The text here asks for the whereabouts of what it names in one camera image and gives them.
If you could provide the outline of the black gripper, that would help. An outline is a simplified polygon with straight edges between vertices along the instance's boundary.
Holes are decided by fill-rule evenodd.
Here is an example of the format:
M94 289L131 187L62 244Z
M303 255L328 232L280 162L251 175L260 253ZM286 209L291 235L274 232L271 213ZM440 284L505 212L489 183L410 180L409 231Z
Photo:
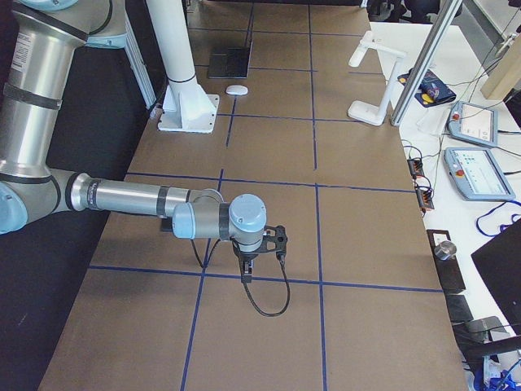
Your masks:
M251 282L253 276L253 260L259 253L257 251L243 251L235 241L232 242L232 247L234 255L238 258L239 264L242 265L242 282Z

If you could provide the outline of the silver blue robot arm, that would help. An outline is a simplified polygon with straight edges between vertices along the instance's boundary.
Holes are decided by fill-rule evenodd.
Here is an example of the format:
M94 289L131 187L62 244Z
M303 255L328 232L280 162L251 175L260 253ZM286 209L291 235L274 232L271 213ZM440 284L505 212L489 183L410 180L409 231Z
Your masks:
M122 1L15 1L20 31L1 109L1 231L17 231L61 211L84 209L169 217L180 239L230 241L243 282L269 241L264 202L225 202L202 191L92 178L50 169L47 152L74 51L126 43Z

